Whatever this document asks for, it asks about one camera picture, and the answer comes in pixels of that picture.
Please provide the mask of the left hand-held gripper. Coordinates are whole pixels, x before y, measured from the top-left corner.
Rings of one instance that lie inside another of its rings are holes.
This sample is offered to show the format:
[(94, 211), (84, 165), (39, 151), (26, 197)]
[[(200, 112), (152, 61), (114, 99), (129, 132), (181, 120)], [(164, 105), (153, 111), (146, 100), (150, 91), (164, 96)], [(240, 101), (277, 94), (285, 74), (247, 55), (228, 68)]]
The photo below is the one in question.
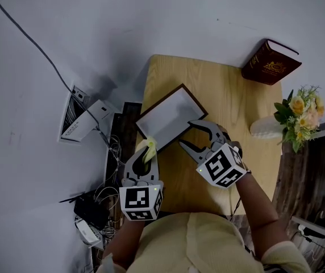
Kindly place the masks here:
[(144, 156), (142, 148), (128, 159), (119, 188), (121, 211), (130, 221), (156, 220), (163, 201), (164, 183), (159, 180), (157, 155), (146, 164)]

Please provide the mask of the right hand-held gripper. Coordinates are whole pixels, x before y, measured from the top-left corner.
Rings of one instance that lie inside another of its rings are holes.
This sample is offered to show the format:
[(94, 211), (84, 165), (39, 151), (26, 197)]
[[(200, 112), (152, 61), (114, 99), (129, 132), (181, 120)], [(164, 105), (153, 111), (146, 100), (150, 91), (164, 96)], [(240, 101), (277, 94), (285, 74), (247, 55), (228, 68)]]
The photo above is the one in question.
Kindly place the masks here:
[(242, 160), (239, 142), (230, 140), (219, 126), (210, 121), (193, 120), (189, 125), (209, 134), (211, 147), (199, 148), (179, 139), (179, 145), (199, 164), (196, 171), (212, 186), (227, 189), (251, 171)]

